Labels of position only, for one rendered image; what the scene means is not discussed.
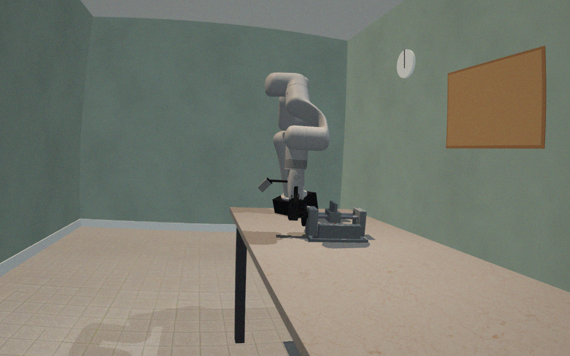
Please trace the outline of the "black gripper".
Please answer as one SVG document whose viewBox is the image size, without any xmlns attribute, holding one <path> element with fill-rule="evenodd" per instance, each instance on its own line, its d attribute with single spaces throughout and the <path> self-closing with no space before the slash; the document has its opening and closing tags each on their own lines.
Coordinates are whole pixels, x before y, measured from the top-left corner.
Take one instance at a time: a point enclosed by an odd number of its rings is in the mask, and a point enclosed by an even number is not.
<svg viewBox="0 0 570 356">
<path fill-rule="evenodd" d="M 289 198 L 288 220 L 298 220 L 299 198 L 304 200 L 304 171 L 307 169 L 288 169 L 287 174 L 287 196 Z M 293 197 L 292 197 L 293 196 Z"/>
</svg>

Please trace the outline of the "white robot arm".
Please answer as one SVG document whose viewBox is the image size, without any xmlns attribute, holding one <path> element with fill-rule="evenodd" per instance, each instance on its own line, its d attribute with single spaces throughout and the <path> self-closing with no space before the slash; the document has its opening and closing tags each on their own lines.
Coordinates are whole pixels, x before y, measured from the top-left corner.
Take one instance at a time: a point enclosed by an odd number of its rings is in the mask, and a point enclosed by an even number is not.
<svg viewBox="0 0 570 356">
<path fill-rule="evenodd" d="M 288 169 L 306 169 L 308 150 L 323 151 L 330 144 L 330 130 L 324 114 L 309 103 L 309 79 L 301 74 L 273 73 L 265 81 L 265 92 L 268 96 L 279 96 L 279 129 L 273 143 L 278 154 L 279 169 L 282 180 L 264 180 L 258 189 L 265 191 L 272 182 L 282 182 L 284 193 L 282 200 L 289 201 L 287 196 Z M 314 127 L 313 127 L 314 126 Z"/>
</svg>

